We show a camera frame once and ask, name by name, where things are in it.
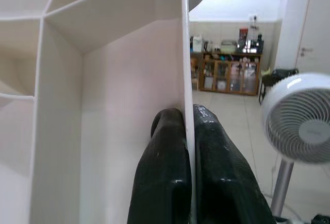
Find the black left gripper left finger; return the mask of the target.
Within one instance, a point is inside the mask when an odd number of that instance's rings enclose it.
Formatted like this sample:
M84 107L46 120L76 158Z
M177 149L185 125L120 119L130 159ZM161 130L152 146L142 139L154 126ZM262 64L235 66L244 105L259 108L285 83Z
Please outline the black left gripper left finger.
M192 179L182 113L163 109L136 168L127 223L188 223Z

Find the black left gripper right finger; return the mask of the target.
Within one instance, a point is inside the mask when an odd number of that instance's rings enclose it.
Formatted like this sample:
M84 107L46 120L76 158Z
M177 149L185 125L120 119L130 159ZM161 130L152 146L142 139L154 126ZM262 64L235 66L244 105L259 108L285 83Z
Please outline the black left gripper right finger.
M194 104L198 223L275 223L252 169L217 116Z

